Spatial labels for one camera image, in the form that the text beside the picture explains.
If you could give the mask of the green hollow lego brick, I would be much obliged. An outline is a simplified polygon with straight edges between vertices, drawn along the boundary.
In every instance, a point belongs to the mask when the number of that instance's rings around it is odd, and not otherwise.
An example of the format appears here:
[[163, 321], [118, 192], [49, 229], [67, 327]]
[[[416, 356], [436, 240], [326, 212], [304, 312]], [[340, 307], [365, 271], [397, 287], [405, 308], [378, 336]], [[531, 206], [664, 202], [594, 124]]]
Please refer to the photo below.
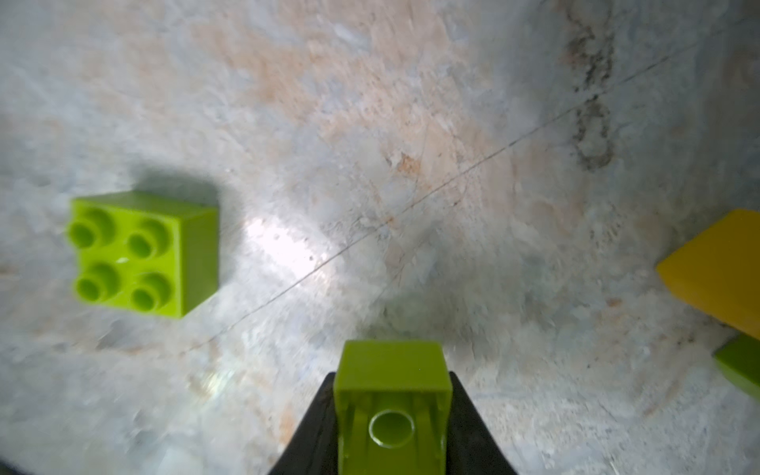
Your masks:
[[452, 395], [437, 342], [346, 342], [334, 380], [338, 472], [445, 473]]

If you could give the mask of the long green lego brick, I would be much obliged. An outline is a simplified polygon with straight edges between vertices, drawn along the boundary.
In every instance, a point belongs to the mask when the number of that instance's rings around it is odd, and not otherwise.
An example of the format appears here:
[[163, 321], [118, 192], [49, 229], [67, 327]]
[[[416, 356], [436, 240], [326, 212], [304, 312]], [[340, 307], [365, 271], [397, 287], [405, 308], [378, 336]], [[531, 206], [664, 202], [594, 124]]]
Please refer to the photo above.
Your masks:
[[714, 361], [731, 384], [759, 400], [759, 340], [740, 334], [714, 354]]

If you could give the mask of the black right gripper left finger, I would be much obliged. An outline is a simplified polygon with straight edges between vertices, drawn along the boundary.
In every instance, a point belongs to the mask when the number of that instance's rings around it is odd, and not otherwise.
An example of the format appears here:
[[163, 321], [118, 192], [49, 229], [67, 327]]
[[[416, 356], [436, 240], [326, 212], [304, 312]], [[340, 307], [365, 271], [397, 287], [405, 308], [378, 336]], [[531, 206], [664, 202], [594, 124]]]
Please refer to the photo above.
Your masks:
[[330, 372], [269, 475], [338, 475], [338, 418]]

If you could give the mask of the yellow lego brick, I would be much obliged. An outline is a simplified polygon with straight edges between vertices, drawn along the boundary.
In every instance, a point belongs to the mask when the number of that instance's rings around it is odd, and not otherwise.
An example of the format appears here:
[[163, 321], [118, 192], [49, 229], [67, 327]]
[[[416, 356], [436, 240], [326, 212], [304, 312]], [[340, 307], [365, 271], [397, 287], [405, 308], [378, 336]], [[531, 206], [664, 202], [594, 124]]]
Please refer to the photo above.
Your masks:
[[677, 298], [759, 338], [759, 213], [734, 210], [671, 253], [656, 272]]

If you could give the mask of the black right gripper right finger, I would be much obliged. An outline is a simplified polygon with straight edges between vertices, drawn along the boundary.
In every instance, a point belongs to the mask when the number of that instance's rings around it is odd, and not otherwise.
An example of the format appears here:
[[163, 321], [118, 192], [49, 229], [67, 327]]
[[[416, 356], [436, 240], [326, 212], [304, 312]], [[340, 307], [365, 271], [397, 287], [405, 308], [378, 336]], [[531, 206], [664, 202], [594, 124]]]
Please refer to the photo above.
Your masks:
[[452, 401], [446, 437], [446, 475], [517, 475], [457, 375], [449, 372]]

